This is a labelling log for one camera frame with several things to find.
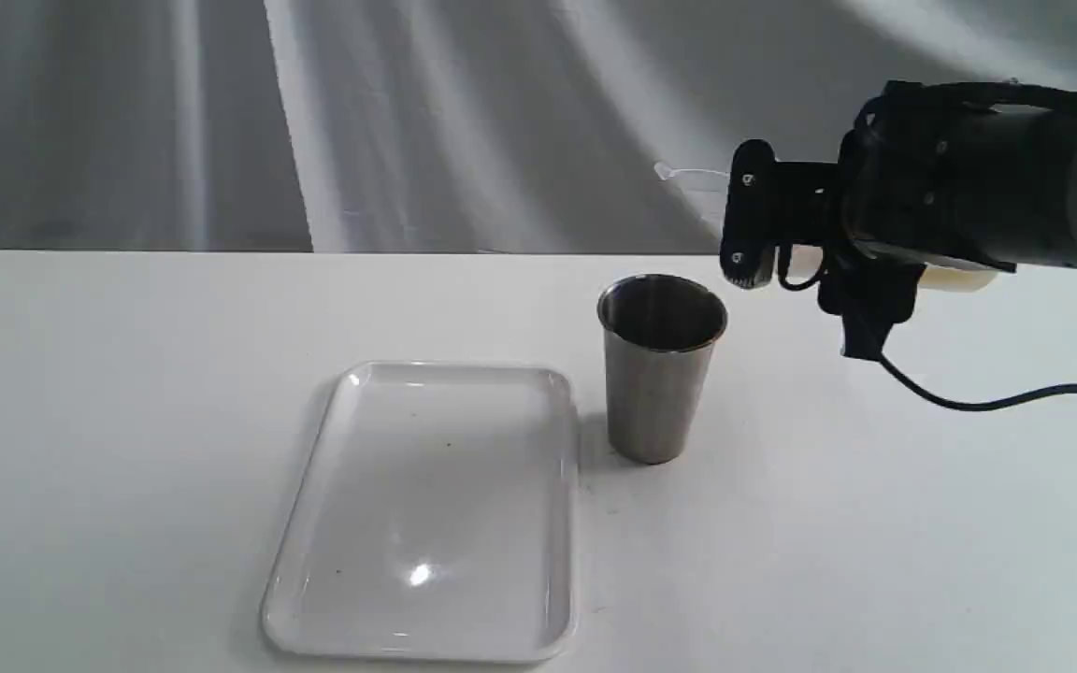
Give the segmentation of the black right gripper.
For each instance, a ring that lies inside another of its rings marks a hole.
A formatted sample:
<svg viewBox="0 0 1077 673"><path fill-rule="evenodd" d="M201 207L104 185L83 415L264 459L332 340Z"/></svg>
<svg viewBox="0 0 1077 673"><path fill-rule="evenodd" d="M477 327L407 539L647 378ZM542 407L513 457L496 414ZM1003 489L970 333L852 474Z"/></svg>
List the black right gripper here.
<svg viewBox="0 0 1077 673"><path fill-rule="evenodd" d="M838 162L779 162L768 142L742 142L724 208L724 277L743 290L766 286L772 271L788 281L796 248L816 248L803 272L820 280L819 308L841 318L841 356L881 361L889 333L913 316L920 280L979 279L913 241L910 208L928 193L933 159L906 148L978 109L978 82L886 82L856 114Z"/></svg>

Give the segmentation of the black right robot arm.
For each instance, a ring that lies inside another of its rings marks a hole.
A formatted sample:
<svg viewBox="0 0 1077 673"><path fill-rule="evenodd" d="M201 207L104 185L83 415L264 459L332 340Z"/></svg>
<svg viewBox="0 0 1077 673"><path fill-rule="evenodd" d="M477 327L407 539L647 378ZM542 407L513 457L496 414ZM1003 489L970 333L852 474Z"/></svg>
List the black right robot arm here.
<svg viewBox="0 0 1077 673"><path fill-rule="evenodd" d="M1077 271L1077 92L894 80L855 115L838 162L781 162L768 142L742 142L722 272L763 288L798 246L821 252L805 285L861 361L913 316L928 269Z"/></svg>

